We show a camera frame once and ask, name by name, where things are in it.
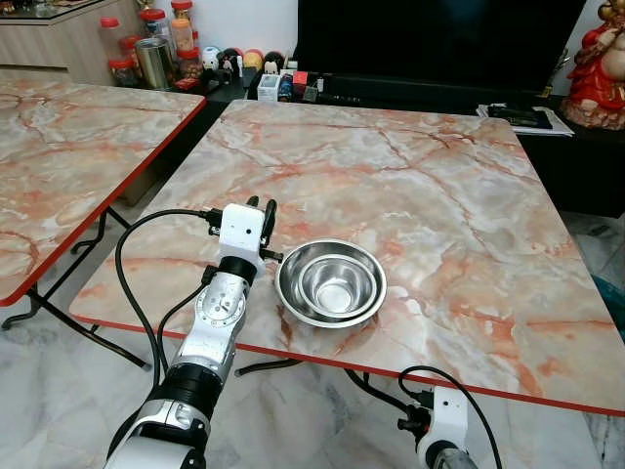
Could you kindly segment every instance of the wooden cabinet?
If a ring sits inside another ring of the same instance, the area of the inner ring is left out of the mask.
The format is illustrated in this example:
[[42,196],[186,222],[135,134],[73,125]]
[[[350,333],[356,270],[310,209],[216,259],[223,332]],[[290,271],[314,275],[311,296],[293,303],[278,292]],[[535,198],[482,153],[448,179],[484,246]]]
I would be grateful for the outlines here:
[[113,85],[98,33],[100,17],[140,30],[135,0],[95,0],[51,19],[0,18],[0,79]]

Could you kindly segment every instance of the black cabinet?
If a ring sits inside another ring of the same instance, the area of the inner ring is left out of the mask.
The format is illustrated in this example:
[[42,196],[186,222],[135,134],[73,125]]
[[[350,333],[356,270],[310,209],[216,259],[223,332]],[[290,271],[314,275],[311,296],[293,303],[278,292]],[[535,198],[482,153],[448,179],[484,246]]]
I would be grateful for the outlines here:
[[625,212],[625,131],[566,124],[575,132],[571,138],[519,135],[543,186],[559,210],[619,217]]

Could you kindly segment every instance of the red table edge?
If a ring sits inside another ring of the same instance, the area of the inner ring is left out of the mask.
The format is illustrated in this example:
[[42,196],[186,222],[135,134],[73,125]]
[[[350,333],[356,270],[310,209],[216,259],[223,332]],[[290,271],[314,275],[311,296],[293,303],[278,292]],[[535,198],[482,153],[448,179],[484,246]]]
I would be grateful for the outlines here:
[[76,229],[71,232],[65,240],[57,246],[57,248],[46,258],[45,261],[41,263],[41,265],[32,271],[32,273],[16,288],[16,290],[0,300],[0,306],[11,306],[20,300],[23,294],[30,288],[41,276],[43,276],[48,268],[52,266],[57,260],[61,257],[61,255],[66,251],[66,249],[76,241],[83,234],[87,228],[91,226],[92,223],[96,221],[96,219],[108,208],[108,206],[112,203],[114,199],[116,199],[124,190],[130,186],[130,184],[135,180],[137,176],[139,176],[144,169],[157,157],[162,150],[169,145],[169,143],[187,126],[187,124],[206,106],[206,98],[202,97],[202,101],[197,104],[197,106],[188,114],[187,117],[163,140],[158,147],[152,150],[152,152],[137,166],[127,177],[124,179],[119,186],[110,195],[104,199],[104,201],[96,207],[96,209],[91,212],[85,220],[76,227]]
[[[101,325],[102,327],[112,327],[115,329],[123,329],[123,330],[130,330],[133,332],[145,333],[144,328],[140,325],[123,324],[120,322],[111,322],[109,320],[95,320],[93,318],[84,318],[80,315],[71,315],[71,316],[76,320],[87,322],[89,324]],[[186,337],[184,334],[181,334],[179,332],[168,332],[168,331],[165,331],[163,335],[167,337],[172,337],[175,339],[184,339]],[[275,357],[284,357],[286,359],[301,360],[302,362],[313,362],[313,363],[326,364],[329,366],[335,366],[335,367],[340,367],[340,368],[353,369],[355,371],[364,371],[367,373],[379,374],[379,375],[388,376],[391,378],[397,378],[399,376],[398,372],[389,371],[387,369],[374,368],[372,366],[363,366],[361,364],[339,362],[337,360],[321,359],[319,357],[312,357],[310,355],[302,355],[302,354],[296,354],[294,352],[285,352],[285,351],[280,351],[280,350],[267,349],[265,347],[258,347],[256,345],[247,345],[247,344],[237,343],[236,348],[240,350],[247,350],[248,352],[256,352],[256,353],[264,354],[264,355],[273,355]],[[449,381],[446,381],[444,379],[429,378],[426,376],[416,376],[413,374],[409,374],[408,376],[406,376],[406,379],[410,381],[416,381],[418,383],[445,386],[447,388],[454,387],[453,384],[451,384]],[[566,408],[570,410],[579,410],[582,412],[599,413],[602,415],[612,415],[615,417],[625,417],[625,410],[618,410],[614,408],[594,407],[592,405],[569,403],[567,401],[554,401],[553,399],[536,398],[533,396],[524,396],[522,394],[509,393],[506,391],[496,391],[492,389],[481,388],[480,386],[465,385],[465,387],[469,391],[472,391],[474,393],[485,394],[487,396],[494,396],[497,398],[511,399],[513,401],[521,401],[521,402],[532,403],[532,404],[548,405],[550,407]]]

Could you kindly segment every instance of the white wall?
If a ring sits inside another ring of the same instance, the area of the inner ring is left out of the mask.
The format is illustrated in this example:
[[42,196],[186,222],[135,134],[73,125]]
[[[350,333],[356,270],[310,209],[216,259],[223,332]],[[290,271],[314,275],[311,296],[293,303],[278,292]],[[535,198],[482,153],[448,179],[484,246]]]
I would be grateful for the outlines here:
[[[298,0],[193,0],[191,20],[202,48],[217,46],[293,52],[297,44]],[[154,8],[172,16],[171,0]]]
[[[568,94],[570,80],[566,76],[574,67],[572,57],[586,31],[601,24],[597,9],[603,1],[586,1],[566,44],[571,60],[554,79],[555,94]],[[201,47],[293,52],[297,44],[297,3],[298,0],[193,0],[193,27],[199,31]],[[154,0],[154,7],[165,10],[171,17],[170,0]]]
[[568,95],[570,80],[566,78],[566,76],[575,67],[573,58],[582,46],[582,37],[584,37],[584,34],[586,34],[586,32],[590,29],[595,29],[602,24],[602,21],[597,15],[597,10],[603,2],[604,0],[586,0],[584,10],[579,16],[579,20],[577,20],[577,24],[573,28],[573,32],[566,43],[568,54],[570,55],[570,61],[566,63],[554,79],[554,94],[563,96]]

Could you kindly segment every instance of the stack of papers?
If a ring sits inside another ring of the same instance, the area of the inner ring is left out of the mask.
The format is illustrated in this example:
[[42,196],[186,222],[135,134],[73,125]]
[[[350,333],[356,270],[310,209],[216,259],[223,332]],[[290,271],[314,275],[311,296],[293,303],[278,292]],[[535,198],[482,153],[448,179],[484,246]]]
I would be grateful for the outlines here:
[[[502,104],[493,104],[493,105],[479,105],[477,109],[477,113],[479,117],[488,117],[488,106],[504,106]],[[562,120],[556,115],[555,112],[550,110],[548,107],[536,106],[533,108],[534,110],[543,110],[547,114],[547,118],[552,125],[552,129],[538,129],[536,127],[519,127],[514,126],[513,129],[515,133],[521,135],[556,135],[556,136],[565,136],[572,137],[575,133],[570,130],[566,124],[562,122]]]

